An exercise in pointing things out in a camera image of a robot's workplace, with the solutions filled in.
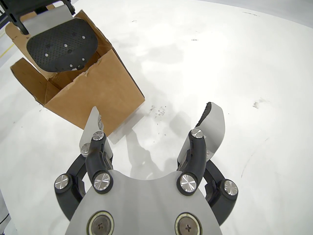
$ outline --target metal knob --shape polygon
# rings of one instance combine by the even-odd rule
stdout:
[[[235,196],[238,193],[238,187],[234,182],[231,180],[226,180],[224,183],[224,190],[226,191],[227,194],[230,196]]]
[[[191,135],[194,137],[194,138],[202,138],[203,137],[203,132],[198,129],[198,128],[194,128],[191,130]]]
[[[105,190],[111,182],[110,175],[108,173],[100,173],[94,181],[94,188],[97,191]]]
[[[63,189],[66,188],[69,182],[69,177],[65,174],[59,176],[55,181],[55,188],[56,189]]]
[[[82,148],[80,149],[80,153],[84,156],[84,157],[87,157],[88,155],[88,152],[89,152],[89,147],[90,147],[90,143],[87,142],[85,143]]]
[[[192,193],[197,189],[196,181],[190,175],[184,174],[181,176],[180,180],[181,188],[188,193]]]
[[[95,132],[95,133],[93,134],[92,139],[93,139],[94,141],[100,141],[101,139],[103,139],[103,137],[104,137],[104,132],[102,132],[102,131],[97,131],[97,132]]]

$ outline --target black rubber pad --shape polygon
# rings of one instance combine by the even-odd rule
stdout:
[[[83,69],[98,47],[97,37],[83,19],[73,18],[31,37],[27,51],[47,72]]]

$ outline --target cardboard box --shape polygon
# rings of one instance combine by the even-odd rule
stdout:
[[[35,13],[25,18],[34,17]],[[29,35],[23,35],[9,23],[7,35],[26,58],[11,66],[16,79],[45,108],[84,129],[93,106],[97,106],[106,135],[111,134],[143,102],[144,96],[121,59],[88,16],[80,11],[75,17],[93,28],[98,48],[85,68],[79,71],[49,73],[40,69],[26,49]]]

